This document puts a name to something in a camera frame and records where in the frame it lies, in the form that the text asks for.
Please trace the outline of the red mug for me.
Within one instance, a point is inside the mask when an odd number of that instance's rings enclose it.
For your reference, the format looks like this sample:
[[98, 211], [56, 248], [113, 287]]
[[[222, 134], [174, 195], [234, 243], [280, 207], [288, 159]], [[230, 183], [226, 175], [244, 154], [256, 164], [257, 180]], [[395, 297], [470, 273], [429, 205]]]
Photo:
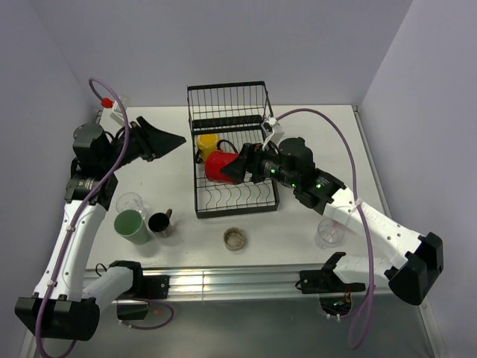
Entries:
[[[221, 150], [221, 144], [226, 143], [232, 149], [232, 152]], [[235, 184], [236, 182], [229, 176], [223, 174], [221, 170], [233, 162], [239, 155], [234, 144], [227, 139], [220, 139], [217, 143], [216, 150], [213, 151], [206, 159], [204, 172], [206, 179], [214, 183]]]

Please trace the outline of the yellow ceramic mug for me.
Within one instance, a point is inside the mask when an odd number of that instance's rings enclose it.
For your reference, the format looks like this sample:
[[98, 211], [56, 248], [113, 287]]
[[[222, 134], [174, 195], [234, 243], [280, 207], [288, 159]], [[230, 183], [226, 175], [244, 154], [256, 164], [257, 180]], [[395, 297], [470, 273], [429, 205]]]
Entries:
[[219, 139], [220, 137], [217, 134], [201, 134], [197, 136], [196, 164], [205, 162], [208, 156], [217, 150]]

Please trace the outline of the black wire dish rack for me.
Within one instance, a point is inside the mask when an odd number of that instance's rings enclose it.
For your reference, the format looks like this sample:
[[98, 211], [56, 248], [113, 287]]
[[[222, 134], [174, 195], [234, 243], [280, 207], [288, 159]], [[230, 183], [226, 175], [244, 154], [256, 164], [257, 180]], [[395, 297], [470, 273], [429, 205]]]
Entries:
[[277, 185], [253, 179], [241, 153], [267, 136], [262, 123], [273, 110], [265, 82], [189, 86], [187, 105], [196, 216], [211, 219], [277, 210]]

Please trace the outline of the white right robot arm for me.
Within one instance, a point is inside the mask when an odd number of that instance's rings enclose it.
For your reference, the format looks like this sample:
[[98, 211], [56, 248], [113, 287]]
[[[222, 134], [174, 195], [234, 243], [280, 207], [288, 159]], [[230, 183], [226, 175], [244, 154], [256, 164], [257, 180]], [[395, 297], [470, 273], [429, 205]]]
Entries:
[[335, 176], [316, 167], [312, 150], [301, 137], [284, 139], [277, 148], [246, 143], [220, 169], [231, 183], [270, 179], [293, 190], [304, 206], [334, 220], [362, 237], [385, 256], [374, 265], [373, 276], [387, 281], [407, 304], [420, 305], [443, 271], [443, 240], [395, 222], [360, 200]]

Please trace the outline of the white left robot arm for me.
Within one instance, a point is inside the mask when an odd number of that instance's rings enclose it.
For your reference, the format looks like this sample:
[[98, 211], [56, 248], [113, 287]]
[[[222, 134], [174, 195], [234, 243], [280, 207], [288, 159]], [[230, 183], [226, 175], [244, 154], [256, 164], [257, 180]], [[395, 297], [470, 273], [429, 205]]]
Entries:
[[66, 185], [63, 222], [51, 259], [29, 297], [18, 298], [15, 314], [37, 339], [87, 341], [102, 311], [117, 297], [144, 292], [140, 263], [115, 261], [107, 272], [83, 285], [96, 233], [118, 185], [115, 170], [137, 158], [159, 159], [186, 142], [155, 128], [139, 116], [109, 138], [97, 123], [81, 125], [73, 134], [75, 158]]

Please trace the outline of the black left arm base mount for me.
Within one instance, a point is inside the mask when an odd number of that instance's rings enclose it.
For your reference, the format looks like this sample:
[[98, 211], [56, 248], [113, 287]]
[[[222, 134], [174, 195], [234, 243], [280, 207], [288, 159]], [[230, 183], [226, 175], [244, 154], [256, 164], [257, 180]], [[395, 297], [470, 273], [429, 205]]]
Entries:
[[138, 292], [127, 292], [119, 296], [121, 301], [131, 303], [117, 303], [116, 315], [122, 321], [141, 321], [146, 318], [150, 303], [135, 301], [133, 298], [148, 300], [162, 300], [168, 297], [170, 277], [168, 275], [144, 276], [143, 284]]

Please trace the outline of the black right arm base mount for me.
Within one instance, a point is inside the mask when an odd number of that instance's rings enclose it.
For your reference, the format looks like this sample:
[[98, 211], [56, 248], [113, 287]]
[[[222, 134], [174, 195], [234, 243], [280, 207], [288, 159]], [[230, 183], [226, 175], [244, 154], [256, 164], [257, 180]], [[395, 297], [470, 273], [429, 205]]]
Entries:
[[364, 283], [344, 283], [336, 274], [324, 270], [302, 270], [295, 288], [304, 295], [325, 295], [320, 307], [327, 315], [347, 315], [352, 308], [352, 294], [365, 292]]

